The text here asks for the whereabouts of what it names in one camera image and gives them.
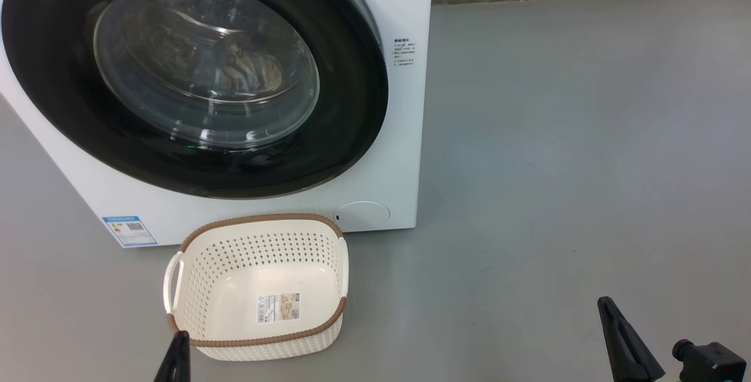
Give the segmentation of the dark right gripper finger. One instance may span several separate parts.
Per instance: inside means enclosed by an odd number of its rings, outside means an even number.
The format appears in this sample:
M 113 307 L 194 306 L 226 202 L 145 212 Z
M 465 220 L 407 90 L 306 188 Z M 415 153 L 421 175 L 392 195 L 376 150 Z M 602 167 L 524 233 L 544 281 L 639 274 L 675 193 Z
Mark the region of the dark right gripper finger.
M 604 342 L 614 381 L 656 381 L 666 375 L 657 359 L 628 323 L 614 300 L 597 300 Z

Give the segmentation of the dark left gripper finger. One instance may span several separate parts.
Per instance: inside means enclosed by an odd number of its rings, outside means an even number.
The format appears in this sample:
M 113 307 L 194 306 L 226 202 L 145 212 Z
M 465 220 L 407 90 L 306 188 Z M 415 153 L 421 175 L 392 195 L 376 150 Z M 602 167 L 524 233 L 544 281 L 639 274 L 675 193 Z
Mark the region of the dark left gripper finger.
M 154 378 L 154 382 L 171 381 L 191 381 L 190 334 L 186 331 L 178 331 L 172 337 Z

